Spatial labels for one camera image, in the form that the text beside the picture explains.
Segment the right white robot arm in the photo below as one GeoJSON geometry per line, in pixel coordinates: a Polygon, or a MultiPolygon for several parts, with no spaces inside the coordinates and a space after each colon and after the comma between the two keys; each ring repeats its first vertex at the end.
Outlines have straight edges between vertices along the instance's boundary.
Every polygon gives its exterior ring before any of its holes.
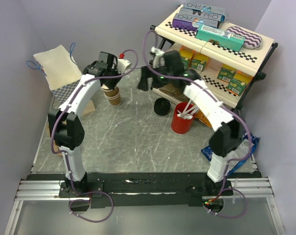
{"type": "Polygon", "coordinates": [[[248,139],[251,140],[249,129],[237,114],[218,101],[195,70],[184,68],[178,51],[164,52],[152,47],[150,53],[153,60],[143,67],[149,72],[141,78],[138,89],[147,91],[149,77],[156,86],[168,83],[178,85],[184,89],[184,95],[206,116],[215,133],[209,140],[213,154],[205,189],[211,195],[220,196],[226,190],[224,186],[227,169],[233,161],[229,158],[229,153],[241,144],[243,133],[247,133],[248,139]]]}

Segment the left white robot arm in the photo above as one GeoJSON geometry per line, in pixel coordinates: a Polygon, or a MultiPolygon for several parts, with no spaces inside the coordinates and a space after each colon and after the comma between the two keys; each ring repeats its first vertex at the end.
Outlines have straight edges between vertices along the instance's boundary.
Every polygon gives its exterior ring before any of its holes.
{"type": "Polygon", "coordinates": [[[82,113],[102,85],[114,89],[130,66],[131,63],[124,59],[123,53],[115,56],[100,52],[98,60],[84,68],[70,96],[58,109],[51,108],[48,112],[51,151],[62,155],[66,166],[64,189],[70,190],[75,196],[84,196],[88,191],[87,173],[80,148],[85,137],[82,113]]]}

